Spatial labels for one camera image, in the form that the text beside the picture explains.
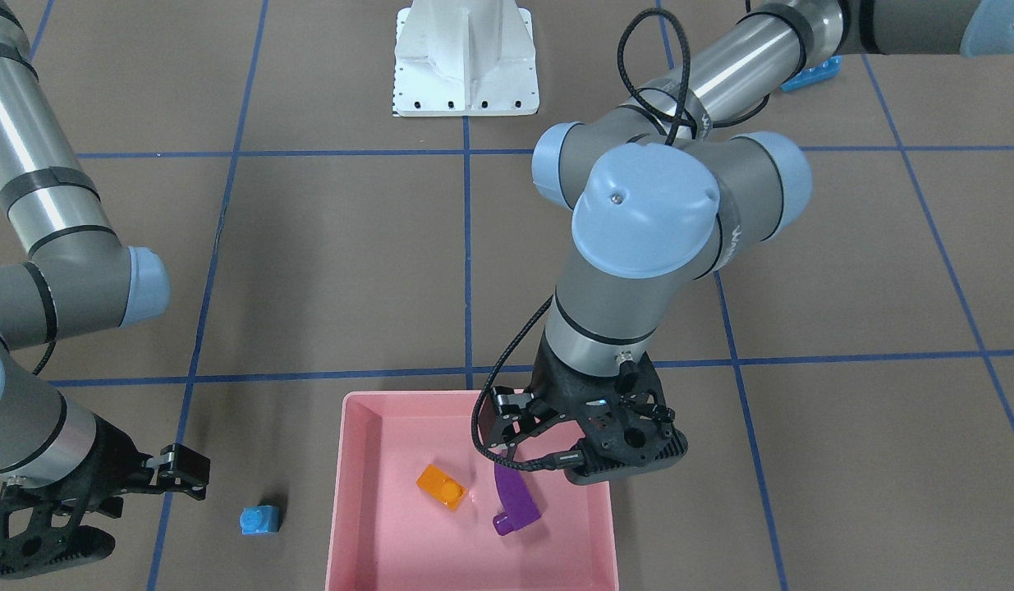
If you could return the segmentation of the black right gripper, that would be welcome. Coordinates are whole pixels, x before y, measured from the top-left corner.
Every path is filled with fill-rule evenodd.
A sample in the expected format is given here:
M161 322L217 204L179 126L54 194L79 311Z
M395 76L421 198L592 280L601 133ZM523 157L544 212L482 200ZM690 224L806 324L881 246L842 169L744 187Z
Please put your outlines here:
M41 488L3 485L0 493L0 579L22 580L104 560L115 550L108 532L86 526L84 516L122 515L123 493L149 486L203 501L211 460L183 444L157 456L139 452L107 420L97 418L89 454L63 481Z

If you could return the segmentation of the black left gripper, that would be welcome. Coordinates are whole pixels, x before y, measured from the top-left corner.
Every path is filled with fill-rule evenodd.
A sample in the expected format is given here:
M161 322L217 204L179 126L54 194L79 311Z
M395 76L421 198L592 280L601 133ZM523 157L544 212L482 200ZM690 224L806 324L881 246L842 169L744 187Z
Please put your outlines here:
M488 460L514 460L525 441L578 433L571 451L583 464L564 469L578 486L625 479L667 469L689 450L675 426L648 355L626 362L614 377L595 377L567 366L541 340L529 389L492 386L478 393L477 452Z

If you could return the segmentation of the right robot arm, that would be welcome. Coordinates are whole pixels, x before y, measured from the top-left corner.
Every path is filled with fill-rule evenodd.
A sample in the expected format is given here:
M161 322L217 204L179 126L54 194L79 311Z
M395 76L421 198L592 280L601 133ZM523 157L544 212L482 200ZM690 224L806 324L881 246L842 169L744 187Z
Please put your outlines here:
M174 442L146 454L108 420L13 358L164 313L166 268L123 245L39 84L30 41L0 1L0 205L26 252L0 266L0 579L101 561L127 494L206 497L208 457Z

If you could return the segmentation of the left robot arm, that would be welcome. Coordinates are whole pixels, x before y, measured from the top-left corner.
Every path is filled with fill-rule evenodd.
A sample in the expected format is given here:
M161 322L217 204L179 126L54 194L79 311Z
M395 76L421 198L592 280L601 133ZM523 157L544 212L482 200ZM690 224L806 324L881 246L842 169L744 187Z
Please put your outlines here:
M687 452L649 342L672 298L773 239L812 194L802 149L777 132L713 142L800 72L841 55L1014 53L1014 1L773 1L586 125L534 149L545 199L571 212L573 247L545 317L530 384L486 382L477 452L520 472L592 485L671 467Z

